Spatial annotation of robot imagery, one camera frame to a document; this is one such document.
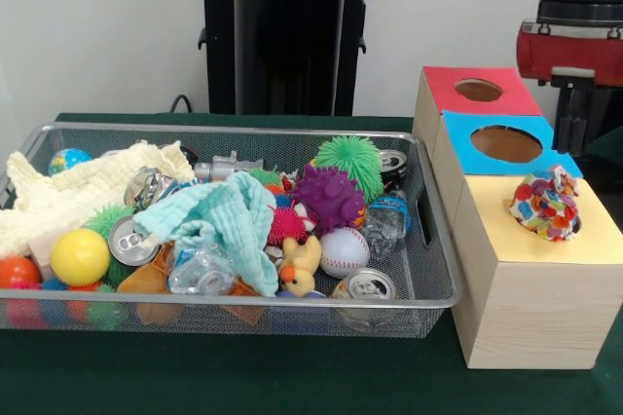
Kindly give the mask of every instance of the baseball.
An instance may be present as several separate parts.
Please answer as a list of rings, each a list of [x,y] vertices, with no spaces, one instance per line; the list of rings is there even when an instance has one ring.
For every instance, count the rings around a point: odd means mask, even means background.
[[[366,239],[352,228],[338,228],[324,235],[320,245],[320,267],[337,279],[343,279],[352,271],[366,267],[370,260]]]

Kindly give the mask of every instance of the light blue towel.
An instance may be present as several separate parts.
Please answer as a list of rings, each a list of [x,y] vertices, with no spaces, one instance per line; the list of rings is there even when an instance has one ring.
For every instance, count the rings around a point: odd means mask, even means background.
[[[135,229],[156,235],[176,249],[217,243],[234,271],[258,293],[274,296],[276,268],[264,252],[275,213],[275,196],[250,174],[239,171],[220,183],[183,189],[134,216]]]

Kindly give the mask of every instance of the wire mesh basket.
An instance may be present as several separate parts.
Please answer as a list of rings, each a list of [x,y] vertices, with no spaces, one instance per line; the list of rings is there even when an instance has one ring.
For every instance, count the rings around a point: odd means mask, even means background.
[[[239,160],[264,159],[265,167],[301,169],[325,140],[337,134],[369,136],[380,149],[408,155],[403,190],[413,226],[392,253],[368,267],[388,274],[393,300],[196,296],[0,289],[0,328],[286,334],[423,338],[459,299],[455,251],[423,146],[398,132],[323,132],[172,126],[54,123],[33,132],[21,152],[46,173],[53,154],[76,147],[94,157],[137,140],[180,140],[200,155],[238,151]],[[9,208],[12,185],[0,177],[0,206]],[[316,288],[329,295],[338,280],[321,270]]]

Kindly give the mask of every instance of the green toy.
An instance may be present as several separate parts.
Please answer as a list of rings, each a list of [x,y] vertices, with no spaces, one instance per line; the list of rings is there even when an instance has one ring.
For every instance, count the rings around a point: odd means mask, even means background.
[[[115,224],[121,218],[132,214],[134,214],[133,207],[120,205],[107,206],[91,217],[89,221],[87,221],[85,228],[93,230],[108,241],[110,231],[113,229]],[[110,261],[110,266],[104,276],[104,282],[113,288],[117,288],[119,284],[127,279],[132,272],[134,272],[132,267],[122,264],[117,259],[113,258]]]
[[[249,174],[262,183],[262,186],[269,184],[282,186],[281,176],[274,170],[252,169],[249,171]]]
[[[107,284],[97,288],[101,293],[114,293],[115,289]],[[129,317],[128,308],[123,303],[114,301],[93,301],[87,308],[89,322],[99,330],[115,330]]]
[[[356,179],[366,204],[375,201],[384,191],[381,180],[381,153],[369,137],[338,135],[323,142],[315,158],[317,167],[337,167]]]

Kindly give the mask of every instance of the plastic bottle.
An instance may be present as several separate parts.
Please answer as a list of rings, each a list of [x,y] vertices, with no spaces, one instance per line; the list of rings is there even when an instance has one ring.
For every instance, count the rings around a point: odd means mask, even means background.
[[[402,191],[394,190],[368,206],[361,234],[372,254],[384,258],[405,238],[410,228],[407,197]]]
[[[230,290],[236,275],[230,257],[220,245],[198,250],[183,250],[168,278],[172,293],[193,295],[224,295]]]

